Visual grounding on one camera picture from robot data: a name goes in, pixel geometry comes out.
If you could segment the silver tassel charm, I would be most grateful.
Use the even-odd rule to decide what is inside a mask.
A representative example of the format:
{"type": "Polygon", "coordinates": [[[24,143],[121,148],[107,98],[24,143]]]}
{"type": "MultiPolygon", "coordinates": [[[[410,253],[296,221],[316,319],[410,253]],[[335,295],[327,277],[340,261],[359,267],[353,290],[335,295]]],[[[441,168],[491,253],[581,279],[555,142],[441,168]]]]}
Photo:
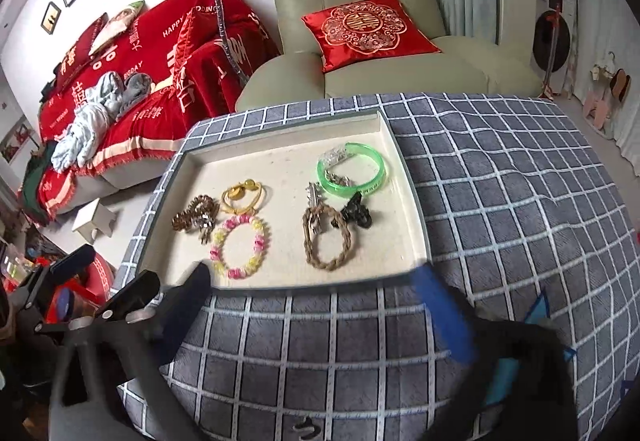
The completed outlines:
{"type": "Polygon", "coordinates": [[[198,229],[200,243],[205,245],[210,241],[210,236],[215,230],[216,214],[211,214],[209,211],[200,212],[194,216],[193,224],[198,229]]]}

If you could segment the small framed picture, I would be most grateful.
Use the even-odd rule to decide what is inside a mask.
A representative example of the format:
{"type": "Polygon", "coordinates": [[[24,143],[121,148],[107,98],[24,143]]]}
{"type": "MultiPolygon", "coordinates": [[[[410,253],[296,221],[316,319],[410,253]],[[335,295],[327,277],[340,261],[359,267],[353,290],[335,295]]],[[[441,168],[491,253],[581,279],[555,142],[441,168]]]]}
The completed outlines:
{"type": "Polygon", "coordinates": [[[60,18],[62,10],[52,1],[47,5],[43,18],[41,19],[40,27],[47,33],[53,34],[56,24],[60,18]]]}

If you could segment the red embroidered cushion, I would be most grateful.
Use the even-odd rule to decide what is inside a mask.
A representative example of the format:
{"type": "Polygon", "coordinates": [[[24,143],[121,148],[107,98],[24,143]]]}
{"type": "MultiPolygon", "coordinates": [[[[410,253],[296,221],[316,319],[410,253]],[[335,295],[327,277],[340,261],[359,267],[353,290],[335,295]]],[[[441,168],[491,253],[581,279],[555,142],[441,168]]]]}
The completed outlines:
{"type": "Polygon", "coordinates": [[[440,53],[399,0],[360,0],[302,17],[321,50],[322,70],[365,60],[440,53]]]}

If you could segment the small white stool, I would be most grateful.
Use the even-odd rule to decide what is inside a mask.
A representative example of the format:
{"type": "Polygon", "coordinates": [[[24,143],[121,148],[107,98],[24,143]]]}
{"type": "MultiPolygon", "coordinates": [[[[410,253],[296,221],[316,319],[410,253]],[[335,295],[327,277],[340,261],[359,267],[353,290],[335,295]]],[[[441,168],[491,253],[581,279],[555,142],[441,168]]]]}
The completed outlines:
{"type": "Polygon", "coordinates": [[[116,214],[106,208],[100,198],[88,202],[75,216],[72,231],[88,244],[93,244],[96,236],[113,235],[116,214]]]}

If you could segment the green jade bangle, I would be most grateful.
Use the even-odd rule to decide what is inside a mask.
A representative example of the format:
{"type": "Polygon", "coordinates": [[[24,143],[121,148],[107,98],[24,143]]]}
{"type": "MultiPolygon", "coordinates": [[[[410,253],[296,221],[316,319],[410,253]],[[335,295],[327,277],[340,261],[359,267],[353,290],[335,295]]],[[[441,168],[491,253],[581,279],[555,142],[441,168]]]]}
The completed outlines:
{"type": "Polygon", "coordinates": [[[348,176],[349,179],[354,181],[354,185],[341,186],[326,181],[319,158],[316,172],[323,190],[332,196],[348,199],[356,192],[360,192],[364,196],[370,195],[381,188],[386,180],[386,164],[383,156],[368,144],[346,142],[337,146],[341,145],[346,146],[352,157],[343,162],[343,164],[338,164],[332,171],[336,174],[348,176]]]}

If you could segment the black claw hair clip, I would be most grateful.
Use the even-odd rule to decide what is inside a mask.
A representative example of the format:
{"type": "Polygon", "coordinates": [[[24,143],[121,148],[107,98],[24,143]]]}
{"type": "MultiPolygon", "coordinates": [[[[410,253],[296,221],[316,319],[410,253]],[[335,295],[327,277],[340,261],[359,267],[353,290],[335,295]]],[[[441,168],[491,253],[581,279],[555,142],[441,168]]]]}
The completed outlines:
{"type": "Polygon", "coordinates": [[[360,192],[352,195],[340,211],[340,215],[345,223],[355,223],[357,227],[361,227],[362,229],[370,229],[372,225],[371,213],[363,204],[362,194],[360,192]]]}

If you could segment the silver crystal brooch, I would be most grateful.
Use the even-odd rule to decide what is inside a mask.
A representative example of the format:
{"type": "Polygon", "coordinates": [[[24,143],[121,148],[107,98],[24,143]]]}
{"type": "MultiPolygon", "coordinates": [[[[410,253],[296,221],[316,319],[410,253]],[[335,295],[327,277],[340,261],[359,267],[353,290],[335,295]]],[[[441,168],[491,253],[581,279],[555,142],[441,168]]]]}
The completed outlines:
{"type": "Polygon", "coordinates": [[[323,169],[323,176],[326,181],[341,185],[341,186],[353,186],[354,181],[349,179],[348,176],[336,174],[332,171],[338,164],[343,164],[347,159],[352,157],[352,154],[346,149],[345,145],[336,146],[329,149],[320,157],[320,164],[323,169]]]}

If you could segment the light blue clothes pile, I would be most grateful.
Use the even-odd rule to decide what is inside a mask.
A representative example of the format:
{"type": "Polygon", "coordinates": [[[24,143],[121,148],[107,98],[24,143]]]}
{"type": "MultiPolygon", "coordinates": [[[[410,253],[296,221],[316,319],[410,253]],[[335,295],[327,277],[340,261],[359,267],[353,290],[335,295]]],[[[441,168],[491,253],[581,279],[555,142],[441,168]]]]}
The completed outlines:
{"type": "Polygon", "coordinates": [[[56,140],[51,167],[63,173],[71,167],[83,168],[92,161],[108,129],[129,109],[151,93],[152,79],[136,72],[124,80],[117,72],[106,72],[89,88],[84,104],[75,109],[74,120],[56,140]]]}

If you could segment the blue lid plastic jar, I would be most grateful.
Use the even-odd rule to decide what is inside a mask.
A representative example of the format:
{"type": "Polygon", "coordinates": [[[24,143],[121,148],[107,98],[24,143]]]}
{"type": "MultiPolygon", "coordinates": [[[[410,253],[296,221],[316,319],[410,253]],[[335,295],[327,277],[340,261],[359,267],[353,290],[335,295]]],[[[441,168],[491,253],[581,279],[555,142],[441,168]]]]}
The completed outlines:
{"type": "Polygon", "coordinates": [[[81,300],[70,288],[60,288],[54,298],[54,311],[58,323],[69,322],[81,317],[81,300]]]}

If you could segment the red round tray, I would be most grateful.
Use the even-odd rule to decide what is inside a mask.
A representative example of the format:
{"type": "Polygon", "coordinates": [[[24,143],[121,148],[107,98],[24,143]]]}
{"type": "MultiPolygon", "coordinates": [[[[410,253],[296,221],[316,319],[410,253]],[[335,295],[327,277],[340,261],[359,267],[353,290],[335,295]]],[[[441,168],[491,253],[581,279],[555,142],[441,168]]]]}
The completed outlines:
{"type": "Polygon", "coordinates": [[[100,305],[107,302],[115,275],[113,267],[99,253],[96,253],[91,265],[88,265],[79,278],[81,285],[96,297],[100,305]]]}

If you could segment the grey jewelry tray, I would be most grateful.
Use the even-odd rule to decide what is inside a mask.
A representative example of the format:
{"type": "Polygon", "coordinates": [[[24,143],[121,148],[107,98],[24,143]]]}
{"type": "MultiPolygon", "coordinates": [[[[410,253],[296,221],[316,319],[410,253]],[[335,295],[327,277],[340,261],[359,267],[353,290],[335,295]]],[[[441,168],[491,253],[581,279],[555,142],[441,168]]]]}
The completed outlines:
{"type": "Polygon", "coordinates": [[[421,204],[390,120],[378,109],[341,116],[302,119],[231,138],[191,138],[160,184],[160,200],[145,242],[136,250],[138,270],[158,275],[163,286],[183,283],[193,265],[208,262],[209,246],[198,235],[177,232],[175,214],[198,195],[220,197],[223,190],[252,179],[265,189],[257,216],[266,224],[267,248],[253,276],[232,281],[213,273],[212,284],[228,291],[295,291],[344,284],[391,284],[431,257],[421,204]],[[317,181],[318,159],[347,142],[372,146],[382,155],[386,175],[364,196],[372,225],[352,224],[354,245],[341,267],[318,270],[306,261],[302,218],[307,187],[317,181]]]}

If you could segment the grey plaid tablecloth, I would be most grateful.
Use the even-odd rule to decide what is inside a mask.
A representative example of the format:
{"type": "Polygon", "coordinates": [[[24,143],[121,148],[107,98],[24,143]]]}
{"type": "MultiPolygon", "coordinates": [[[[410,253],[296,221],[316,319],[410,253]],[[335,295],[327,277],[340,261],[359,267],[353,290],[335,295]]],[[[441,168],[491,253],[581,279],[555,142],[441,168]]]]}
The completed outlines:
{"type": "MultiPolygon", "coordinates": [[[[405,158],[435,265],[492,317],[541,304],[570,347],[579,435],[601,438],[639,372],[639,242],[556,106],[425,93],[297,102],[201,122],[186,146],[371,108],[405,158]]],[[[413,440],[462,368],[404,285],[209,298],[164,372],[216,440],[413,440]]]]}

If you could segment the red covered sofa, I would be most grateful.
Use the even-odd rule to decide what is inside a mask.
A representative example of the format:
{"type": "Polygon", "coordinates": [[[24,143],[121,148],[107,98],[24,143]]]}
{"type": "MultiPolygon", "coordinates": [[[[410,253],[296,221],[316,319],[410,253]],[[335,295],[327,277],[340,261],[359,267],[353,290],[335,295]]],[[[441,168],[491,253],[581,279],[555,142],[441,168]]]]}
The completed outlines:
{"type": "Polygon", "coordinates": [[[42,91],[42,145],[18,201],[46,225],[96,193],[148,179],[145,161],[166,162],[195,123],[231,114],[241,79],[276,57],[277,45],[244,0],[165,0],[142,14],[98,17],[67,51],[42,91]]]}

